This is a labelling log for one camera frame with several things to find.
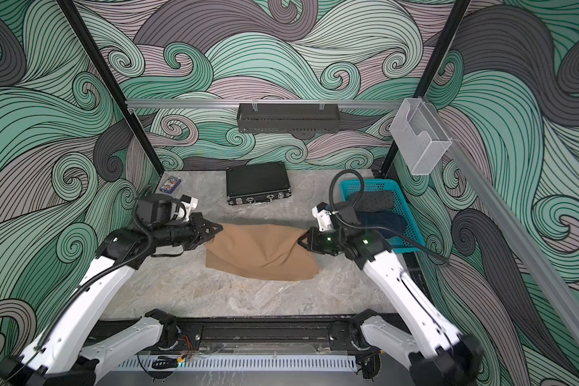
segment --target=brown cloth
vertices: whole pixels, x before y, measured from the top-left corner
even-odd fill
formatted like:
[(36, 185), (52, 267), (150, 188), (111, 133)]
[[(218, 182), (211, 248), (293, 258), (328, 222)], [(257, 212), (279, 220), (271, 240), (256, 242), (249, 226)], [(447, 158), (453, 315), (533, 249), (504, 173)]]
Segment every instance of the brown cloth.
[(296, 240), (305, 230), (280, 225), (222, 224), (206, 243), (206, 267), (260, 280), (313, 278), (319, 267)]

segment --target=wall-mounted basket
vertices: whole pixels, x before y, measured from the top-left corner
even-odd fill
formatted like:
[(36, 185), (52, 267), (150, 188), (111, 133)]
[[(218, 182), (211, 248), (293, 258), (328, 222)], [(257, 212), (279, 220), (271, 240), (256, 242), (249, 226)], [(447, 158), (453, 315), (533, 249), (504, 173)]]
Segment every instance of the wall-mounted basket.
[(440, 114), (420, 98), (403, 100), (390, 133), (413, 175), (430, 174), (451, 145)]

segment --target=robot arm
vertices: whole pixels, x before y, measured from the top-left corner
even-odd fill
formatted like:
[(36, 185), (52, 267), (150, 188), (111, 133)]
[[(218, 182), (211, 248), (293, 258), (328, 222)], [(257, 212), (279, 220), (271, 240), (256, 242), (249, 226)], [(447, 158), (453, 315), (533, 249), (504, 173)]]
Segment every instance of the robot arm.
[(417, 386), (466, 385), (476, 378), (482, 348), (463, 335), (417, 287), (382, 235), (360, 228), (354, 209), (337, 203), (338, 212), (356, 227), (347, 227), (321, 203), (312, 213), (312, 227), (298, 243), (307, 250), (337, 255), (344, 252), (374, 281), (394, 305), (411, 334), (386, 323), (371, 310), (359, 321), (357, 344), (376, 346), (410, 370)]
[[(154, 236), (152, 250), (165, 245), (182, 245), (184, 250), (192, 250), (222, 230), (221, 225), (203, 219), (201, 213), (191, 213), (196, 199), (183, 196), (176, 201), (165, 195), (149, 195), (138, 202), (138, 217)], [(100, 245), (79, 286), (137, 255), (146, 240), (140, 233), (124, 228), (112, 232)], [(145, 258), (146, 255), (135, 259), (88, 284), (88, 290), (65, 310), (40, 349), (39, 340), (45, 331), (20, 356), (9, 356), (0, 362), (0, 377), (12, 385), (92, 386), (115, 366), (147, 347), (171, 350), (178, 337), (176, 318), (160, 310), (147, 313), (116, 335), (82, 348), (111, 299)]]

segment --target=gray marble surface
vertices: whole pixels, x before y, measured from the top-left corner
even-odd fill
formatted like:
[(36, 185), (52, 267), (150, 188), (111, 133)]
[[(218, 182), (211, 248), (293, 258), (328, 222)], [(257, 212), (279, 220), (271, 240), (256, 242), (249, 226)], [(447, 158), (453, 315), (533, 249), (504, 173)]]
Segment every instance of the gray marble surface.
[[(328, 201), (328, 185), (338, 170), (288, 171), (292, 196), (268, 205), (230, 206), (225, 172), (172, 172), (182, 179), (173, 192), (199, 199), (196, 212), (232, 224), (315, 226), (311, 208)], [(370, 170), (362, 170), (372, 178)], [(343, 179), (353, 179), (351, 175)], [(335, 189), (340, 199), (338, 188)], [(163, 247), (158, 253), (171, 253)], [(358, 313), (365, 308), (394, 312), (394, 307), (355, 263), (339, 256), (314, 255), (320, 273), (301, 282), (246, 279), (205, 267), (201, 245), (176, 258), (147, 258), (113, 298), (102, 319), (139, 317), (160, 308), (181, 317)]]

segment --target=small box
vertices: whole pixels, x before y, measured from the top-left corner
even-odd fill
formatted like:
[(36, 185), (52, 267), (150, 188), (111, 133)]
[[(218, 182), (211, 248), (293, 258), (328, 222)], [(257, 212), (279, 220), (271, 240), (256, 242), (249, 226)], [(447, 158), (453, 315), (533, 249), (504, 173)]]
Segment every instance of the small box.
[(271, 203), (291, 196), (283, 162), (229, 167), (225, 177), (229, 205)]
[(180, 181), (180, 177), (170, 177), (161, 185), (159, 190), (170, 195), (171, 192), (180, 184)]

